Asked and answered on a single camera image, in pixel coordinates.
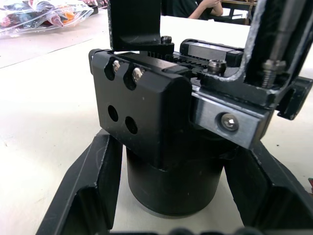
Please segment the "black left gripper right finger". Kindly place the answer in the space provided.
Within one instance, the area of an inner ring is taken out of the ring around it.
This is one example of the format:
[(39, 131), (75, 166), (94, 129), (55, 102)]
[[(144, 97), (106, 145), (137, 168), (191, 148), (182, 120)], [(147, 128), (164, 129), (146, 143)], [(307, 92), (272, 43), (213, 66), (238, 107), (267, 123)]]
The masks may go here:
[(313, 233), (313, 198), (261, 142), (252, 150), (237, 147), (224, 168), (244, 226), (273, 234)]

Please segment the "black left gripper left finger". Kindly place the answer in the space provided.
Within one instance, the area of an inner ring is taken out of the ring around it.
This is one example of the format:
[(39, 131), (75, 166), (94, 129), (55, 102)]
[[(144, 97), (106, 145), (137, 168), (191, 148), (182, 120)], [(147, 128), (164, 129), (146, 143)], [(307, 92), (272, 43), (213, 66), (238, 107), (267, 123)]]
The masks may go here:
[(37, 230), (39, 235), (107, 235), (113, 228), (122, 144), (98, 132), (65, 173)]

